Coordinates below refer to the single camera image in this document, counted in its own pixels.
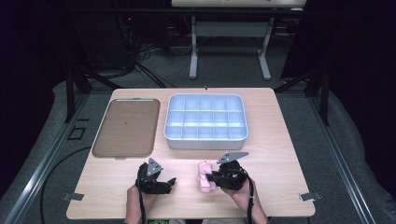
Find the human hand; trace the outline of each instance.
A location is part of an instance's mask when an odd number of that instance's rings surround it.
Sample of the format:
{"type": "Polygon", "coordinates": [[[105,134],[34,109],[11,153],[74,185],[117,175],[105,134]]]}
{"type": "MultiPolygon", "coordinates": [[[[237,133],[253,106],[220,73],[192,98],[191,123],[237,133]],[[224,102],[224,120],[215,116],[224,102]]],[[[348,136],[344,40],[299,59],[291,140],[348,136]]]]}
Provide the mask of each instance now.
{"type": "MultiPolygon", "coordinates": [[[[253,208],[251,211],[252,219],[255,224],[264,224],[268,223],[268,217],[265,215],[264,210],[262,209],[262,204],[260,203],[259,193],[256,189],[256,182],[251,180],[254,187],[254,196],[253,196],[253,208]]],[[[238,207],[244,211],[248,212],[248,202],[250,199],[250,183],[248,179],[243,184],[242,188],[238,191],[232,189],[222,189],[226,194],[230,195],[233,201],[238,205],[238,207]]]]}
{"type": "MultiPolygon", "coordinates": [[[[158,194],[146,194],[142,192],[143,205],[148,212],[157,199],[158,194]]],[[[124,222],[128,224],[138,224],[142,218],[139,202],[139,190],[133,185],[127,190],[126,217],[124,222]]]]}

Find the metal bracket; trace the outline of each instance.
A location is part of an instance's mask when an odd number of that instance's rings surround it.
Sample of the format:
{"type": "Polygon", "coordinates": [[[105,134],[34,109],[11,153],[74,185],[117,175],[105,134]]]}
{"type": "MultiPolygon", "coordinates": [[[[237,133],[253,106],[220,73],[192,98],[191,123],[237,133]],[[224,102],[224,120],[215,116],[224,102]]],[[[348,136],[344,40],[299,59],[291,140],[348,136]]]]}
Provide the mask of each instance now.
{"type": "Polygon", "coordinates": [[[72,200],[81,201],[83,197],[84,195],[79,193],[66,193],[62,199],[71,202],[72,200]]]}
{"type": "Polygon", "coordinates": [[[319,200],[319,199],[323,198],[319,192],[309,192],[309,193],[306,193],[306,194],[300,194],[299,196],[300,196],[300,199],[303,200],[304,202],[305,201],[314,202],[316,200],[319,200]]]}
{"type": "Polygon", "coordinates": [[[248,152],[225,152],[225,154],[218,160],[218,164],[236,161],[239,158],[247,156],[248,152]]]}
{"type": "Polygon", "coordinates": [[[147,176],[155,175],[155,174],[159,173],[161,170],[163,170],[163,167],[158,162],[156,162],[152,158],[148,159],[148,173],[147,173],[147,176]]]}

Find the pink sponge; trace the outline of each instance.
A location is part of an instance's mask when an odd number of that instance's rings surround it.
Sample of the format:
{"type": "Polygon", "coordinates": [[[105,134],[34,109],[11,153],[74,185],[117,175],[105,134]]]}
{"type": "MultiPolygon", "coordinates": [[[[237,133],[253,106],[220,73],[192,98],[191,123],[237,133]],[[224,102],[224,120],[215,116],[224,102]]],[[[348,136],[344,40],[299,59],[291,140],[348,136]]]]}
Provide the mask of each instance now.
{"type": "Polygon", "coordinates": [[[209,182],[206,178],[206,174],[212,174],[212,164],[206,161],[200,161],[198,163],[197,181],[200,183],[200,190],[208,193],[216,189],[216,184],[214,182],[209,182]]]}

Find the white compartment box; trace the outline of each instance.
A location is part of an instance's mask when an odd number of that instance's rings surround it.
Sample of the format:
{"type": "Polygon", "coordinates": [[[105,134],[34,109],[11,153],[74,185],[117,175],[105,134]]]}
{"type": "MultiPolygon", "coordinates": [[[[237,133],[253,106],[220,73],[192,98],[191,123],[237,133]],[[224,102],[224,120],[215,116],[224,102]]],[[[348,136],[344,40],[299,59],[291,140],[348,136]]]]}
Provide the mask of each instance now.
{"type": "Polygon", "coordinates": [[[163,132],[174,149],[240,149],[248,137],[243,100],[236,94],[175,94],[163,132]]]}

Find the table leg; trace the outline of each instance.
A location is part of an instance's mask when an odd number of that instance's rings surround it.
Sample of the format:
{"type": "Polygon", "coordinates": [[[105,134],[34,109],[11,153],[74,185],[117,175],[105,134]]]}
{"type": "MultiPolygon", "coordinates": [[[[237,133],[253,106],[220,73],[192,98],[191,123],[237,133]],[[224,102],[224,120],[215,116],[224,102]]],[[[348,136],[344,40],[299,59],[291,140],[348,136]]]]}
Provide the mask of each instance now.
{"type": "Polygon", "coordinates": [[[264,40],[262,41],[262,48],[257,50],[257,54],[259,56],[259,61],[260,61],[260,67],[262,68],[262,76],[264,77],[264,80],[271,80],[271,74],[268,69],[267,61],[265,60],[265,53],[268,48],[268,43],[271,38],[273,27],[274,27],[274,19],[271,18],[268,21],[267,27],[265,28],[265,37],[264,40]]]}
{"type": "Polygon", "coordinates": [[[197,34],[195,27],[195,17],[191,18],[191,64],[190,64],[190,78],[197,78],[197,66],[198,66],[198,49],[197,49],[197,34]]]}

